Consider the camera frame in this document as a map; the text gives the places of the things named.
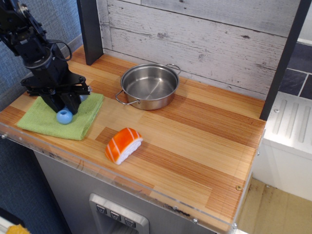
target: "salmon slice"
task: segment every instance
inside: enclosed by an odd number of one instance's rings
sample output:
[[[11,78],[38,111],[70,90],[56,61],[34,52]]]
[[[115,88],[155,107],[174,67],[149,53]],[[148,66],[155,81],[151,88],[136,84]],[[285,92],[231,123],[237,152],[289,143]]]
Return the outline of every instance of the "salmon slice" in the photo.
[[[121,164],[141,145],[143,138],[140,133],[131,128],[118,132],[107,144],[106,157],[115,164]]]

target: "wooden table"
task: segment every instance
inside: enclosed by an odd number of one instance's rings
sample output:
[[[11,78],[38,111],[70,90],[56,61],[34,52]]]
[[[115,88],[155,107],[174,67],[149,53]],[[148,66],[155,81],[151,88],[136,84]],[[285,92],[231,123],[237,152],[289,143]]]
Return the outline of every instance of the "wooden table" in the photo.
[[[168,106],[144,111],[115,100],[120,77],[136,64],[103,55],[85,64],[83,48],[74,52],[70,70],[87,78],[103,105],[82,141],[25,131],[16,126],[35,97],[19,97],[0,113],[0,132],[69,165],[109,178],[116,186],[201,225],[227,233],[235,223],[265,122],[264,102],[180,78]],[[104,155],[115,133],[130,127],[144,138],[121,165]]]

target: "gray fabric wall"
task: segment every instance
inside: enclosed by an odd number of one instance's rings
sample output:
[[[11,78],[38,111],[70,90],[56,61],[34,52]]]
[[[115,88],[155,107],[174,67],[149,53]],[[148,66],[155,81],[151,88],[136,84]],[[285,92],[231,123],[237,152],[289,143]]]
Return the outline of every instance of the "gray fabric wall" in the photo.
[[[25,3],[33,17],[42,23],[48,39],[69,43],[80,36],[75,0],[20,0],[20,3]],[[72,49],[75,50],[80,45],[81,39]],[[28,73],[29,70],[24,68],[22,59],[15,57],[6,45],[0,42],[0,111],[25,91],[19,83]]]
[[[1,138],[0,149],[0,208],[21,219],[31,234],[69,234],[34,152]]]

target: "dark gray tile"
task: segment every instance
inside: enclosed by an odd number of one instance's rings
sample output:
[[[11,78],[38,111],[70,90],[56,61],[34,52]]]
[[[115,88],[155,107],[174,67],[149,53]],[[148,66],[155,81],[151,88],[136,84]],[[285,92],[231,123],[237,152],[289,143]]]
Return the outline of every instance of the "dark gray tile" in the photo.
[[[298,96],[307,74],[286,69],[279,91]]]
[[[312,46],[297,43],[288,68],[312,73]]]
[[[312,99],[312,76],[309,75],[300,94],[303,98]]]

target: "blue wall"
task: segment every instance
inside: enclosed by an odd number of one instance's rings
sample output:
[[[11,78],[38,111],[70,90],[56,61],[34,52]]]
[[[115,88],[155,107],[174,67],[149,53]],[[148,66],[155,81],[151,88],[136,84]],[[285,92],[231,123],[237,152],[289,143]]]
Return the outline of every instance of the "blue wall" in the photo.
[[[69,43],[81,34],[76,0],[20,0],[20,3],[25,3],[33,17],[42,23],[48,39]],[[28,73],[22,59],[0,42],[0,111],[25,91],[19,83]]]

